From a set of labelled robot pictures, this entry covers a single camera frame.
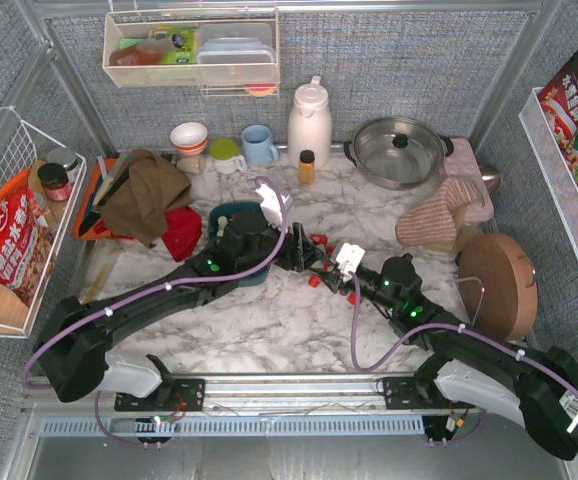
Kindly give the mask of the teal storage basket tray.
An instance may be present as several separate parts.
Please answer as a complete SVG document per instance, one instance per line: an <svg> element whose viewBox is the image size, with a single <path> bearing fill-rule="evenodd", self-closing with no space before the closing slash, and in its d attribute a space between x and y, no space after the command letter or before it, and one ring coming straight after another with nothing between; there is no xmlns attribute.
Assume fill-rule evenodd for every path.
<svg viewBox="0 0 578 480"><path fill-rule="evenodd" d="M244 212L252 212L258 215L262 215L260 205L255 201L235 201L216 206L209 215L208 240L212 241L214 239L220 239L223 236L224 229L226 227L223 230L218 229L218 218L220 216L226 216L228 218L229 224L237 217L238 214ZM240 279L239 286L242 288L248 288L262 284L267 279L269 269L270 266L267 265L264 269L258 271L256 274L252 274L246 278Z"/></svg>

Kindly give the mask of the green coffee capsule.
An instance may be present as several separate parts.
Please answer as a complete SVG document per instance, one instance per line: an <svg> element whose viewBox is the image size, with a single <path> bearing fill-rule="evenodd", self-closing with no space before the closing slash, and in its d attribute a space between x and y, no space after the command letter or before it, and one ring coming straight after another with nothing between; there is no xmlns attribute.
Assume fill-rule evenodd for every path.
<svg viewBox="0 0 578 480"><path fill-rule="evenodd" d="M228 224L228 218L226 216L220 216L218 218L218 229L223 230Z"/></svg>

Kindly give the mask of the pink striped towel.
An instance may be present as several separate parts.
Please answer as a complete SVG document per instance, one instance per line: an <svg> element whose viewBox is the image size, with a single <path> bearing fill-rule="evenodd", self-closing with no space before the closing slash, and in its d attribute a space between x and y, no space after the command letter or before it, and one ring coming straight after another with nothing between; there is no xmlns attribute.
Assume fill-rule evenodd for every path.
<svg viewBox="0 0 578 480"><path fill-rule="evenodd" d="M472 181L450 177L430 198L398 220L396 238L404 246L451 250L466 210L472 204L483 202L481 192Z"/></svg>

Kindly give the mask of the red cloth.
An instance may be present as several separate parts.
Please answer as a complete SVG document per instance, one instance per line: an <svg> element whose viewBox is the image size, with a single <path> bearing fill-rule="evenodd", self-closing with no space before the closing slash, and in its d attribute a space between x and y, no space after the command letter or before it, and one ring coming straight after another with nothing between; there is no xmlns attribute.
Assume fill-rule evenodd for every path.
<svg viewBox="0 0 578 480"><path fill-rule="evenodd" d="M190 257L201 237L201 216L190 207L165 213L167 229L161 236L164 246L176 262Z"/></svg>

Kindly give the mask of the brown cloth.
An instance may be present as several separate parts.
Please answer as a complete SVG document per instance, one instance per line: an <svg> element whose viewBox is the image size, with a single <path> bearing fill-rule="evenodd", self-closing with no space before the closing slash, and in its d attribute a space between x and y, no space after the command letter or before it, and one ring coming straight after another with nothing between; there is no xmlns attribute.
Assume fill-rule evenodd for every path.
<svg viewBox="0 0 578 480"><path fill-rule="evenodd" d="M131 152L128 179L101 208L101 219L117 236L149 247L168 228L166 213L191 203L191 180L161 155Z"/></svg>

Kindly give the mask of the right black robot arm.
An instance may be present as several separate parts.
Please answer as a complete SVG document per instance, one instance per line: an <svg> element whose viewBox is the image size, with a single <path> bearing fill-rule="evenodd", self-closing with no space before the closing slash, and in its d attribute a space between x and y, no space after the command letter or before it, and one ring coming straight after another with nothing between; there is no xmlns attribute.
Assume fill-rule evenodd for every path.
<svg viewBox="0 0 578 480"><path fill-rule="evenodd" d="M429 351L417 376L434 394L513 421L557 458L576 457L578 363L567 351L496 340L460 321L423 295L409 254L388 258L380 272L365 268L363 256L356 245L327 250L309 244L302 265L332 291L381 308L399 345Z"/></svg>

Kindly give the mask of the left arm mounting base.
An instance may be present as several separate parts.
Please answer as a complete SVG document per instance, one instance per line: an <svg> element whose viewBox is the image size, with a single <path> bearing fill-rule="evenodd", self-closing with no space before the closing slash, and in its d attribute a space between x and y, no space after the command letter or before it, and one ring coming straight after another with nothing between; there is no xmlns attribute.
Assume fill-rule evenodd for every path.
<svg viewBox="0 0 578 480"><path fill-rule="evenodd" d="M130 394L116 395L114 410L118 412L199 412L203 408L206 382L202 378L183 378L163 382L151 394L138 398Z"/></svg>

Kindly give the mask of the right arm mounting base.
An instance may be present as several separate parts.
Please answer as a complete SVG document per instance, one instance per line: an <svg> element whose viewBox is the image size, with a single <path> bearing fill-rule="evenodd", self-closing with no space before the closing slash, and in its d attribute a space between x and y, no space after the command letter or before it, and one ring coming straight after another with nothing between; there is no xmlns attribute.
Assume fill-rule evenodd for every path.
<svg viewBox="0 0 578 480"><path fill-rule="evenodd" d="M388 410L472 408L469 403L449 400L433 381L416 376L383 377L378 384Z"/></svg>

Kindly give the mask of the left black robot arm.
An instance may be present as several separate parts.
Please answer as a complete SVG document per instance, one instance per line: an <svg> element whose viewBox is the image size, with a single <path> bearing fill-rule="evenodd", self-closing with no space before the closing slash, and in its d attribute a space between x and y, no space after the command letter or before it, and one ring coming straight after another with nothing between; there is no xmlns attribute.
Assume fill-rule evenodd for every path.
<svg viewBox="0 0 578 480"><path fill-rule="evenodd" d="M302 272L326 259L325 252L290 223L292 200L271 180L258 176L257 212L241 212L218 240L165 276L124 294L82 304L75 297L58 303L25 364L22 379L40 366L58 399L80 400L94 392L138 399L169 397L168 370L154 355L136 358L114 348L138 331L176 312L205 306L241 286L269 265Z"/></svg>

